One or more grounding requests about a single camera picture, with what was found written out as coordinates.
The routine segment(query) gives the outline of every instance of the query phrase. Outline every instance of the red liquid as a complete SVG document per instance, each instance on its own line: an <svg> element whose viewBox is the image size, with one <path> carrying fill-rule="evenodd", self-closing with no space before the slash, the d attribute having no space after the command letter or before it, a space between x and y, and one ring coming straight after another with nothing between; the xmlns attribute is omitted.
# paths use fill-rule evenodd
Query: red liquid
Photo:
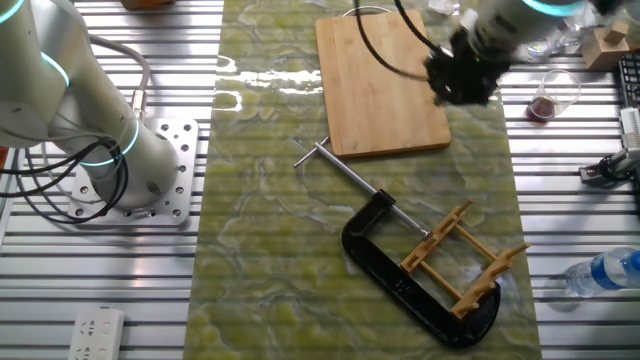
<svg viewBox="0 0 640 360"><path fill-rule="evenodd" d="M537 97L527 106L527 117L531 121L546 123L553 119L555 107L553 101L546 97Z"/></svg>

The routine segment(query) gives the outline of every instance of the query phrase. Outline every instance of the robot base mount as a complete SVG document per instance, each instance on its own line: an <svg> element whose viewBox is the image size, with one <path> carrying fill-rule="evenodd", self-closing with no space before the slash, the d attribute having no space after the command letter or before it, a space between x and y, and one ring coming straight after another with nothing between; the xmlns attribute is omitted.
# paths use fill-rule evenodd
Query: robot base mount
<svg viewBox="0 0 640 360"><path fill-rule="evenodd" d="M192 119L145 119L146 126L164 136L178 154L178 176L173 186L157 201L139 209L114 207L82 227L176 227L189 218L191 190L198 145L198 123ZM91 179L79 170L73 185L73 196L85 201L101 200L91 185ZM94 204L71 201L69 214L86 216L99 211L104 202Z"/></svg>

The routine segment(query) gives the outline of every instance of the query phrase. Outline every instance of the green marble surface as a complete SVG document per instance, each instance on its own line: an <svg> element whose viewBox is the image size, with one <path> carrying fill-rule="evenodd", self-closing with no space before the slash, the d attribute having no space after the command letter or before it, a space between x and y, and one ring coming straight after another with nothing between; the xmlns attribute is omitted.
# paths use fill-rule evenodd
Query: green marble surface
<svg viewBox="0 0 640 360"><path fill-rule="evenodd" d="M369 195L323 157L292 168L328 134L315 20L350 7L345 0L225 1L185 359L540 358L524 255L501 279L500 312L485 339L448 349L344 254L339 234ZM455 19L423 17L428 36L445 41ZM429 227L472 197L464 226L496 254L518 246L500 101L446 113L453 136L446 150L348 164ZM371 238L398 263L420 241L395 217ZM488 265L459 236L428 262L461 292ZM426 274L415 278L453 305Z"/></svg>

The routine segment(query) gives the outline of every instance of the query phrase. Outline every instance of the wooden frame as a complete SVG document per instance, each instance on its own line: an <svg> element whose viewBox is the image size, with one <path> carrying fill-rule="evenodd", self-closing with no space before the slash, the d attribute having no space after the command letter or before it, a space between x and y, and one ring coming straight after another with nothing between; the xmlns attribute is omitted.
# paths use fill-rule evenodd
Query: wooden frame
<svg viewBox="0 0 640 360"><path fill-rule="evenodd" d="M451 313L458 319L462 320L467 313L480 307L478 301L484 293L495 289L495 281L500 275L513 267L513 258L520 252L526 250L531 246L529 243L525 243L515 250L505 249L500 255L494 255L489 249L482 245L477 239L469 234L465 229L460 226L460 221L464 217L465 210L471 206L472 200L468 200L464 205L456 206L447 217L440 222L440 224L422 241L413 251L407 256L400 264L403 270L407 273L412 273L418 266L424 269L429 275L447 289L454 297L458 299L458 302L451 308ZM456 229L462 236L464 236L469 242L475 245L480 251L491 258L492 262L487 269L478 277L475 283L467 290L466 293L460 294L451 284L442 278L435 270L433 270L424 259L429 256L430 253L444 240L444 238Z"/></svg>

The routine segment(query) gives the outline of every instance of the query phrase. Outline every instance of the bottle cap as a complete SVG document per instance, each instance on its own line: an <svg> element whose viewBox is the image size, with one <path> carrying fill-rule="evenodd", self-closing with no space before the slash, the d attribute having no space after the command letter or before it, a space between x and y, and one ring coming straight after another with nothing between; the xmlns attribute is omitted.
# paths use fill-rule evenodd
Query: bottle cap
<svg viewBox="0 0 640 360"><path fill-rule="evenodd" d="M640 271L640 251L636 251L631 254L631 256L629 257L629 262L634 269Z"/></svg>

